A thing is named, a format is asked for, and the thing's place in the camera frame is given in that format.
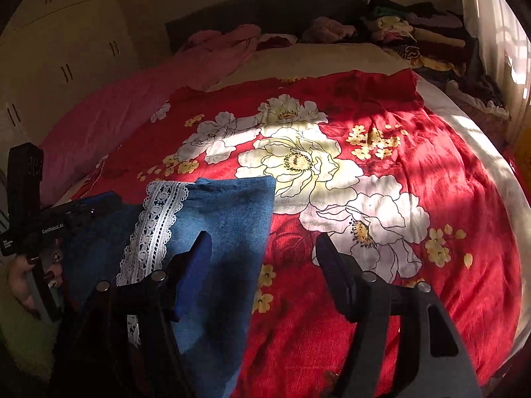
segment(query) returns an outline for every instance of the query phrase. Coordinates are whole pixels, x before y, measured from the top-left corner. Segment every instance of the black device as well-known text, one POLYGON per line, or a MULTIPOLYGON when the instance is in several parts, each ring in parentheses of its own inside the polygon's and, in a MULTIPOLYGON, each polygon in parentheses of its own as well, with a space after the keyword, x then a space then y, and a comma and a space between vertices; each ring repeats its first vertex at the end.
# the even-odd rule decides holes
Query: black device
POLYGON ((212 239, 202 231, 189 251, 172 257, 165 271, 153 271, 139 283, 126 286, 99 282, 79 316, 59 331, 49 396, 67 398, 72 391, 78 398, 102 393, 120 398, 145 396, 137 388, 129 362, 127 316, 136 315, 149 395, 196 398, 172 322, 179 321, 177 306, 187 305, 182 298, 189 298, 187 291, 183 292, 186 296, 179 292, 182 279, 193 259, 204 254, 210 259, 212 239))
POLYGON ((356 324, 354 340, 333 397, 373 398, 380 379, 390 316, 400 316, 398 357, 386 398, 480 398, 465 345, 441 301, 426 282, 395 286, 356 259, 317 238, 315 254, 336 309, 356 324))
MULTIPOLYGON (((128 362, 128 314, 138 316, 149 396, 195 398, 171 322, 179 321, 174 311, 179 281, 207 237, 201 232, 190 251, 174 256, 166 271, 154 271, 140 283, 96 286, 64 345, 54 398, 71 396, 76 385, 79 396, 93 397, 100 384, 95 378, 105 380, 108 396, 145 396, 137 389, 128 362)), ((337 310, 357 323, 331 397, 374 397, 390 316, 401 318, 400 343, 394 386, 382 398, 481 397, 466 348, 428 283, 414 288, 388 284, 375 273, 362 271, 354 257, 338 252, 325 233, 317 238, 315 251, 337 310)))
POLYGON ((40 208, 40 182, 44 153, 31 143, 11 148, 7 163, 7 210, 9 229, 0 234, 4 256, 25 254, 35 267, 26 274, 36 309, 47 323, 58 321, 63 301, 54 287, 54 276, 45 273, 57 262, 47 248, 56 239, 69 236, 94 218, 121 208, 121 197, 114 192, 79 199, 53 208, 40 208))

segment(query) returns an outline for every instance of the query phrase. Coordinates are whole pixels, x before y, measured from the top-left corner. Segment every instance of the pink blanket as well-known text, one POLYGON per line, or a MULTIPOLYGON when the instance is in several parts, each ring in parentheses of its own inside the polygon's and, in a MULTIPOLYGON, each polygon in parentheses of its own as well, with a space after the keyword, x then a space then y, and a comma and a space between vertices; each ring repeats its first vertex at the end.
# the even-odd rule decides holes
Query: pink blanket
POLYGON ((199 32, 160 66, 139 71, 78 103, 41 144, 43 205, 55 203, 146 122, 176 89, 205 90, 249 60, 260 28, 241 25, 227 34, 199 32))

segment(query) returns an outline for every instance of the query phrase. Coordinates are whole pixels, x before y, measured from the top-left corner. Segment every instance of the blue denim fabric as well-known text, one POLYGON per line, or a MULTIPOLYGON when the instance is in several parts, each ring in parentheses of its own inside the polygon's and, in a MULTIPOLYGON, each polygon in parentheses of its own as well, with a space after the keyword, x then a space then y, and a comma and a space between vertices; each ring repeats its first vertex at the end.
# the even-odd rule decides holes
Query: blue denim fabric
MULTIPOLYGON (((166 266, 201 230, 212 258, 191 310, 174 334, 197 396, 228 397, 236 386, 251 308, 269 235, 274 178, 198 179, 176 215, 166 266)), ((83 303, 99 280, 113 280, 141 206, 127 205, 63 244, 69 298, 83 303)))

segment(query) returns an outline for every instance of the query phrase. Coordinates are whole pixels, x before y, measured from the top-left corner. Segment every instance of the dark headboard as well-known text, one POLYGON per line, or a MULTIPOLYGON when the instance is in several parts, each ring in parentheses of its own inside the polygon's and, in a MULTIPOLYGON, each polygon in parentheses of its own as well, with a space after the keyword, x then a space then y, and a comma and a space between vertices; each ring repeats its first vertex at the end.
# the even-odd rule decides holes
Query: dark headboard
POLYGON ((172 52, 197 31, 227 33, 255 24, 262 33, 301 34, 319 16, 352 24, 366 11, 367 0, 227 0, 166 23, 172 52))

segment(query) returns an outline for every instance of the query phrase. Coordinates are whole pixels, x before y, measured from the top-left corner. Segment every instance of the white lace trim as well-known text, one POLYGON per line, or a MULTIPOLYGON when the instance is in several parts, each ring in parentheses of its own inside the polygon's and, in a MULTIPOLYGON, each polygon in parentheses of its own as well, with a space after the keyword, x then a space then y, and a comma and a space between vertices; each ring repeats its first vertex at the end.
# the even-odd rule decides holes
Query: white lace trim
MULTIPOLYGON (((138 216, 134 233, 120 262, 120 272, 116 275, 117 286, 138 283, 162 267, 166 243, 172 237, 170 228, 188 197, 188 184, 177 181, 152 181, 148 184, 144 210, 138 216)), ((140 336, 136 316, 127 316, 127 330, 129 341, 138 347, 140 336)))

